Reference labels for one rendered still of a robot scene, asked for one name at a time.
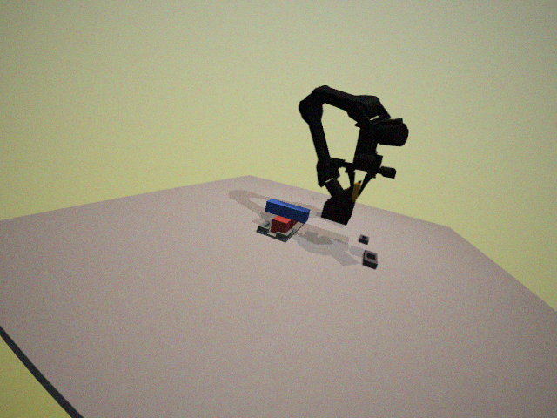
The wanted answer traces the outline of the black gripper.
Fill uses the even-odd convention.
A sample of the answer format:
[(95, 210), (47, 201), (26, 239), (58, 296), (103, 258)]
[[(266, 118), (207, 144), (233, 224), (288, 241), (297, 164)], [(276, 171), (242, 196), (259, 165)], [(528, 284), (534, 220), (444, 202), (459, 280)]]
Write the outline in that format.
[[(354, 182), (355, 182), (355, 170), (357, 170), (357, 169), (353, 168), (355, 156), (358, 153), (372, 154), (372, 152), (376, 151), (376, 147), (377, 147), (376, 144), (358, 142), (357, 146), (356, 146), (356, 150), (355, 150), (355, 153), (354, 153), (352, 163), (346, 162), (345, 159), (339, 159), (339, 158), (331, 158), (330, 159), (328, 167), (336, 168), (336, 169), (344, 167), (346, 169), (345, 173), (348, 174), (348, 177), (350, 179), (351, 195), (352, 195)], [(375, 169), (372, 168), (372, 170), (370, 172), (367, 172), (367, 174), (365, 175), (363, 183), (359, 188), (359, 195), (361, 194), (364, 187), (369, 183), (369, 181), (371, 179), (376, 179), (376, 174), (377, 173), (383, 175), (383, 177), (394, 179), (395, 174), (396, 174), (396, 170), (394, 168), (384, 167), (384, 166), (381, 166), (380, 168), (375, 168)]]

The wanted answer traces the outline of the yellow rectangular block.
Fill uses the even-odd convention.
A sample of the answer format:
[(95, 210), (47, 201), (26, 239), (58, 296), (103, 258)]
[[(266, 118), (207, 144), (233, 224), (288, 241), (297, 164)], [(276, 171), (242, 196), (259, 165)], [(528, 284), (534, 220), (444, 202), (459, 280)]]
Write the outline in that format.
[(353, 191), (352, 191), (352, 202), (356, 202), (356, 199), (358, 199), (360, 185), (361, 184), (357, 182), (355, 182), (354, 184)]

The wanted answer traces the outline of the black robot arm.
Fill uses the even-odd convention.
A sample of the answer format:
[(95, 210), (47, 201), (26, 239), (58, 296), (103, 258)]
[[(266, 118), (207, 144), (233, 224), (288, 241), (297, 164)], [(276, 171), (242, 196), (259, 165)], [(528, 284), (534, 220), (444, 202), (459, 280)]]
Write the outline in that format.
[[(356, 96), (335, 90), (328, 85), (314, 88), (311, 94), (299, 102), (298, 109), (302, 119), (309, 126), (318, 156), (316, 167), (319, 186), (325, 185), (332, 195), (332, 199), (345, 189), (337, 180), (340, 176), (339, 169), (328, 167), (331, 157), (321, 121), (324, 103), (340, 108), (350, 118), (357, 121), (354, 126), (360, 128), (358, 142), (402, 146), (406, 143), (409, 129), (403, 123), (403, 118), (390, 119), (391, 116), (376, 96)], [(370, 120), (373, 117), (374, 119)], [(358, 153), (355, 156), (353, 168), (370, 172), (372, 168), (381, 167), (382, 158), (383, 156), (378, 155), (376, 151), (372, 154)]]

